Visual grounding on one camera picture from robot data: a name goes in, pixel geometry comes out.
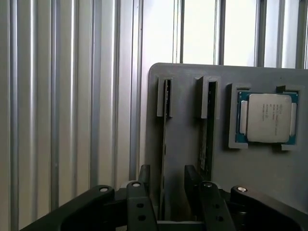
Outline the green RAM stick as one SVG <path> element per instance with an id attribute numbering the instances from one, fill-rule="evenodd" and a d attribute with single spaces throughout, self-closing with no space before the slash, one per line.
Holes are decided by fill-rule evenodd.
<path id="1" fill-rule="evenodd" d="M 216 82 L 205 82 L 201 93 L 201 128 L 199 172 L 204 180 L 210 181 L 212 175 L 213 140 L 216 110 Z"/>
<path id="2" fill-rule="evenodd" d="M 160 205 L 159 220 L 165 218 L 165 156 L 166 156 L 166 137 L 167 137 L 167 120 L 170 117 L 170 96 L 171 96 L 171 79 L 164 80 L 164 107 L 163 107 L 163 141 L 162 141 L 162 165 L 161 165 L 161 183 L 160 183 Z"/>

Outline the grey plastic parts rack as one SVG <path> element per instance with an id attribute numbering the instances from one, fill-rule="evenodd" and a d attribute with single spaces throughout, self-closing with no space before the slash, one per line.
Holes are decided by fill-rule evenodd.
<path id="1" fill-rule="evenodd" d="M 165 156 L 165 218 L 159 220 L 164 80 L 171 79 Z M 210 182 L 230 192 L 246 186 L 308 215 L 308 70 L 156 63 L 148 75 L 145 163 L 151 167 L 150 195 L 159 226 L 205 230 L 192 214 L 184 168 L 199 172 L 202 85 L 216 82 Z M 296 144 L 235 141 L 240 91 L 297 92 Z"/>

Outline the silver CPU with blue edge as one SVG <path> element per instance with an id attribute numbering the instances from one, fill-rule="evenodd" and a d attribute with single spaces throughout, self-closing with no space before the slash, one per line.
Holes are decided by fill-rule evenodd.
<path id="1" fill-rule="evenodd" d="M 298 103 L 297 92 L 238 92 L 235 141 L 295 145 Z"/>

